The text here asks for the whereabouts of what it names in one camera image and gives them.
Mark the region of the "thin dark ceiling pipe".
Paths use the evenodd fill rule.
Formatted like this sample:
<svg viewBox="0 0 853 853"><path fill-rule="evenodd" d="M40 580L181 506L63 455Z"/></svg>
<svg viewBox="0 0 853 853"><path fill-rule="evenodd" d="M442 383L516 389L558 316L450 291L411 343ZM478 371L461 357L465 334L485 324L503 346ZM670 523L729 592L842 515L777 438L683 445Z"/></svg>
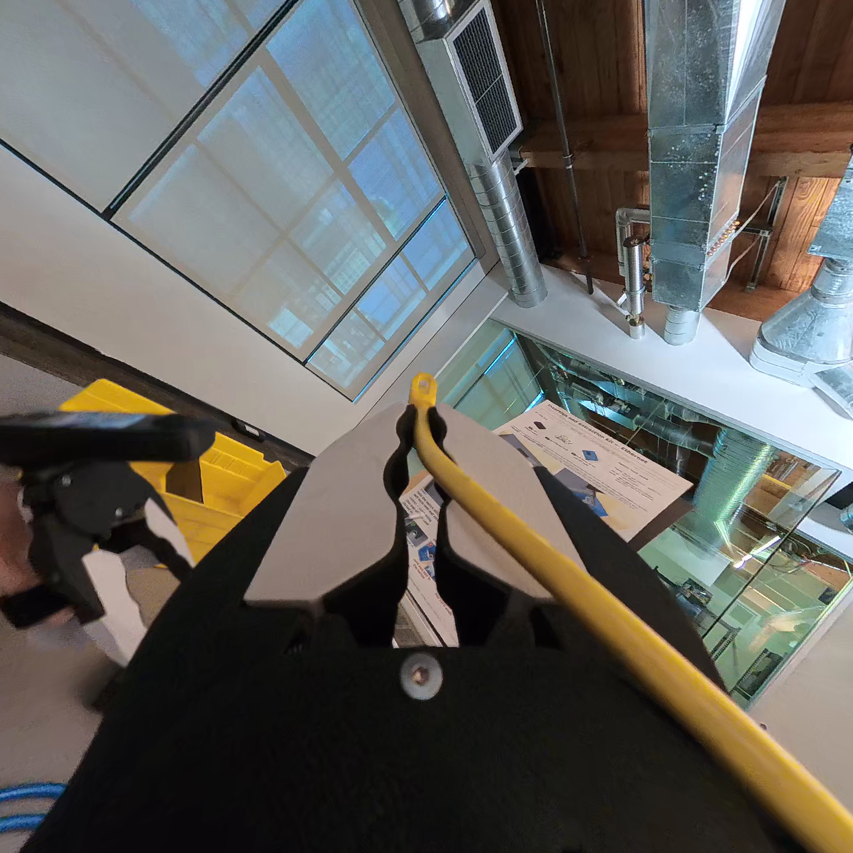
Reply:
<svg viewBox="0 0 853 853"><path fill-rule="evenodd" d="M542 40L542 47L544 51L545 63L549 78L549 89L554 105L555 124L560 140L562 168L566 177L566 183L570 196L570 207L574 219L574 224L577 229L579 250L578 259L581 263L587 293L589 295L593 295L594 282L591 270L590 251L583 226L582 209L574 170L574 156L570 146L566 125L566 117L563 109L562 91L560 87L560 75L557 71L554 46L551 37L548 3L546 1L535 1L535 6L538 15L540 37Z"/></svg>

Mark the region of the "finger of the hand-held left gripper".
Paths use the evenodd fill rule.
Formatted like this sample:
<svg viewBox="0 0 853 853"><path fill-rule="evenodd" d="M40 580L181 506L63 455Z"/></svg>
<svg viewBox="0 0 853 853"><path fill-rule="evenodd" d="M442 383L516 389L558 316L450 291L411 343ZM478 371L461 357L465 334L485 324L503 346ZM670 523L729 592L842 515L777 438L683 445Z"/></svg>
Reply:
<svg viewBox="0 0 853 853"><path fill-rule="evenodd" d="M147 634L142 612L127 584L124 564L112 552L92 552L83 559L103 615L82 628L114 664L125 668Z"/></svg>
<svg viewBox="0 0 853 853"><path fill-rule="evenodd" d="M161 568L179 583L189 579L195 569L183 533L168 509L153 498L118 519L100 549L117 556L126 571Z"/></svg>

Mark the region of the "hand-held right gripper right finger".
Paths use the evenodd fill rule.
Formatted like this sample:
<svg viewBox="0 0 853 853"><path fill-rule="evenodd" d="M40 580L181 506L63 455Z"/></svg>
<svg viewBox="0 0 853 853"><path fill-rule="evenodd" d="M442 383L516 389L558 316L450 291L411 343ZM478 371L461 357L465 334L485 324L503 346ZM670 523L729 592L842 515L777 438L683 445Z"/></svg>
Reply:
<svg viewBox="0 0 853 853"><path fill-rule="evenodd" d="M582 570L597 571L601 521L540 463L441 403L429 414L439 447ZM571 613L459 504L439 515L438 593L454 616L459 646L598 646Z"/></svg>

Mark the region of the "yellow plastic bin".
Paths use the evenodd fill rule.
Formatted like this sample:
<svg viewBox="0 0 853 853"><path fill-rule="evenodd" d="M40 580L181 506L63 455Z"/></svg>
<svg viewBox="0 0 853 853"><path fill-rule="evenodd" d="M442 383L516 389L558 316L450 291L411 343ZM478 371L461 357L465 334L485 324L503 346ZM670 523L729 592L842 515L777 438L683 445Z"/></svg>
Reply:
<svg viewBox="0 0 853 853"><path fill-rule="evenodd" d="M175 414L107 379L88 386L58 411ZM132 468L165 501L195 566L286 478L281 463L266 462L261 452L220 432L197 462L133 462Z"/></svg>

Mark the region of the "small instruction sheet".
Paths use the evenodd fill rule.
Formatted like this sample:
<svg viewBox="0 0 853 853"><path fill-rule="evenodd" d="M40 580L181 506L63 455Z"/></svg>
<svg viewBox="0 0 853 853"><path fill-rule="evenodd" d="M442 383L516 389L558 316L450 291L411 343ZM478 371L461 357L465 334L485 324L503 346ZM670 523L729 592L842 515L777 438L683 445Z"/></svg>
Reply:
<svg viewBox="0 0 853 853"><path fill-rule="evenodd" d="M454 615L439 594L435 579L438 522L443 500L426 470L411 478L400 504L409 553L409 579L401 600L401 612L411 623L418 643L457 647Z"/></svg>

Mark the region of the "metal hanger bracket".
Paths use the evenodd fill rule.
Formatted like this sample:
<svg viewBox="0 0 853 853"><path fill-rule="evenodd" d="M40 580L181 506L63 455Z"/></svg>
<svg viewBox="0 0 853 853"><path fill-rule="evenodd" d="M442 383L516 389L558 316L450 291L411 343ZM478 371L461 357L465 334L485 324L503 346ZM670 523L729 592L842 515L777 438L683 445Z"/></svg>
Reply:
<svg viewBox="0 0 853 853"><path fill-rule="evenodd" d="M788 176L775 176L755 209L743 217L734 233L724 285L739 292L755 293L769 256L770 244L788 189Z"/></svg>

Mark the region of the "rectangular galvanized duct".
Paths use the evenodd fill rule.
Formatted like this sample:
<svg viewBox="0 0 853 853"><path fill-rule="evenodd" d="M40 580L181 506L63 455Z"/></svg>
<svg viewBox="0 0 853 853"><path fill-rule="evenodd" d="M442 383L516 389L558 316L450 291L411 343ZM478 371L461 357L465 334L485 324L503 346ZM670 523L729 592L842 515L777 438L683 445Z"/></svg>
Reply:
<svg viewBox="0 0 853 853"><path fill-rule="evenodd" d="M644 3L650 265L664 340L695 338L731 243L784 1Z"/></svg>

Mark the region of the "white air vent unit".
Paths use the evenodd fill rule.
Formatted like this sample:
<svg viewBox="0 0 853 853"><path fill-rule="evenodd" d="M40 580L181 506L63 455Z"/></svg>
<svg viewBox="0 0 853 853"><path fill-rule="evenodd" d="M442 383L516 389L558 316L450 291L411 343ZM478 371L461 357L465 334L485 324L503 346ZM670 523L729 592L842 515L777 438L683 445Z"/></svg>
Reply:
<svg viewBox="0 0 853 853"><path fill-rule="evenodd" d="M493 163L523 126L491 2L399 8L463 163Z"/></svg>

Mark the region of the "white instruction poster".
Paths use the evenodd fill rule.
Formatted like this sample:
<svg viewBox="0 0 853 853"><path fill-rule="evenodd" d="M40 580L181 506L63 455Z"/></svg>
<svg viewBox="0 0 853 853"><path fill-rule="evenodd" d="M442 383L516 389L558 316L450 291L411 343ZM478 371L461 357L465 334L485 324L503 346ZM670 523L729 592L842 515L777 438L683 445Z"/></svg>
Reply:
<svg viewBox="0 0 853 853"><path fill-rule="evenodd" d="M643 528L678 498L686 500L687 479L549 401L494 432L532 465L549 470L601 519L607 514L603 496L616 499L638 518L624 522L633 530Z"/></svg>

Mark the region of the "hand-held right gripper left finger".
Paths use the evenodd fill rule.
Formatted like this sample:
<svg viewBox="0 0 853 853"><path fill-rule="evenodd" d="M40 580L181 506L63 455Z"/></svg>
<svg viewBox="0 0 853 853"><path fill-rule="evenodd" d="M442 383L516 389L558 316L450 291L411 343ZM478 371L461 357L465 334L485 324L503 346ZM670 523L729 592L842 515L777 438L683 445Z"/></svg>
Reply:
<svg viewBox="0 0 853 853"><path fill-rule="evenodd" d="M359 646L391 646L409 581L406 513L414 410L362 421L307 469L244 596L247 605L339 617Z"/></svg>

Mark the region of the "round spiral metal duct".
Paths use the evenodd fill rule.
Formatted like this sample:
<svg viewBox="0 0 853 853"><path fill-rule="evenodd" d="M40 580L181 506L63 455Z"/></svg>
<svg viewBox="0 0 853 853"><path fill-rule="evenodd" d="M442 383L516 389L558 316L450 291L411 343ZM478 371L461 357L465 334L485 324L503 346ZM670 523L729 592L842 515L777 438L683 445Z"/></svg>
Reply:
<svg viewBox="0 0 853 853"><path fill-rule="evenodd" d="M548 295L518 188L510 154L466 167L477 202L509 282L512 301L522 308L541 304Z"/></svg>

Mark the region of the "large frosted window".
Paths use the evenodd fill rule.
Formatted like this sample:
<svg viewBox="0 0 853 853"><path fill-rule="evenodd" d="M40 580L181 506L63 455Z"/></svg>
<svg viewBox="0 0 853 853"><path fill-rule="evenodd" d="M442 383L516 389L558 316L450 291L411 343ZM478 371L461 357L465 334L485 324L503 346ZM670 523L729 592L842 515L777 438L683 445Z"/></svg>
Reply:
<svg viewBox="0 0 853 853"><path fill-rule="evenodd" d="M355 401L475 262L354 2L2 2L2 146Z"/></svg>

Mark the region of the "silver insulated pipe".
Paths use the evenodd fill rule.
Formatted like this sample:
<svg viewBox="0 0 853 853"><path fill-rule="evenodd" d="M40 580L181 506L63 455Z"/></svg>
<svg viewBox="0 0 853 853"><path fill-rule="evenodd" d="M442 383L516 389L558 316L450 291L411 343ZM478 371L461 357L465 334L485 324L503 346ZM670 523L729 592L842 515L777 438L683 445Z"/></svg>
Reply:
<svg viewBox="0 0 853 853"><path fill-rule="evenodd" d="M651 213L645 208L621 207L615 213L618 272L624 279L624 290L616 304L634 340L642 339L646 332L644 252L650 236L650 222Z"/></svg>

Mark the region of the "conical galvanized duct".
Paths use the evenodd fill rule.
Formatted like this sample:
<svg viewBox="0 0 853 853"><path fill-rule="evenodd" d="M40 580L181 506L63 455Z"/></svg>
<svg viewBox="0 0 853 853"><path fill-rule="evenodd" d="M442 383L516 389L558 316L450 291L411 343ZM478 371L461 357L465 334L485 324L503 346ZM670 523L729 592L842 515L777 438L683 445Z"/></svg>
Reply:
<svg viewBox="0 0 853 853"><path fill-rule="evenodd" d="M852 417L852 163L809 254L821 259L811 286L764 321L752 368L821 394Z"/></svg>

